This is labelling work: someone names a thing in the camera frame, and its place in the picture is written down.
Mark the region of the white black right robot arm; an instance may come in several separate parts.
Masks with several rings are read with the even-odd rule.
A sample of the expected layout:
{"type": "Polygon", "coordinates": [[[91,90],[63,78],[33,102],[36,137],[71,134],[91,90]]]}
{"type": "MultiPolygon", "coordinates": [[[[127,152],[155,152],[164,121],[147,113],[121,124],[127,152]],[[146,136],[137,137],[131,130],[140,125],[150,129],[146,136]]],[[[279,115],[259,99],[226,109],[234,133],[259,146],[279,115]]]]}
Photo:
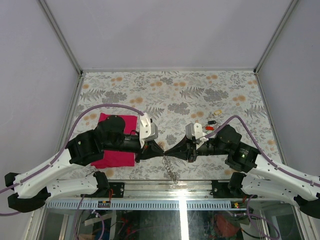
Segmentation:
{"type": "Polygon", "coordinates": [[[228,124],[219,127],[211,138],[198,123],[191,123],[184,138],[164,154],[189,163],[198,156],[226,155],[225,164],[235,171],[227,188],[231,196],[255,195],[283,201],[318,219],[320,178],[269,159],[257,145],[250,146],[241,138],[228,124]]]}

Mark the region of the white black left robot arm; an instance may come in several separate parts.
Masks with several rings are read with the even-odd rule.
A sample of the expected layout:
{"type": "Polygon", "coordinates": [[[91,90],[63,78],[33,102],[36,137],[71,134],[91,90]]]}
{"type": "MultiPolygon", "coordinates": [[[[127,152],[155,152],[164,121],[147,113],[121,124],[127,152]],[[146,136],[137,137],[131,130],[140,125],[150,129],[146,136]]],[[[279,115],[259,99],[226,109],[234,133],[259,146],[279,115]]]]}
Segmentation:
{"type": "Polygon", "coordinates": [[[105,151],[133,153],[136,162],[164,155],[155,142],[158,127],[147,114],[139,119],[139,131],[126,134],[125,127],[122,117],[110,115],[95,129],[71,139],[59,153],[39,166],[25,173],[6,174],[5,185],[14,192],[7,198],[8,207],[28,213],[58,198],[109,197],[111,187],[106,175],[100,171],[80,179],[63,180],[61,176],[102,160],[105,151]]]}

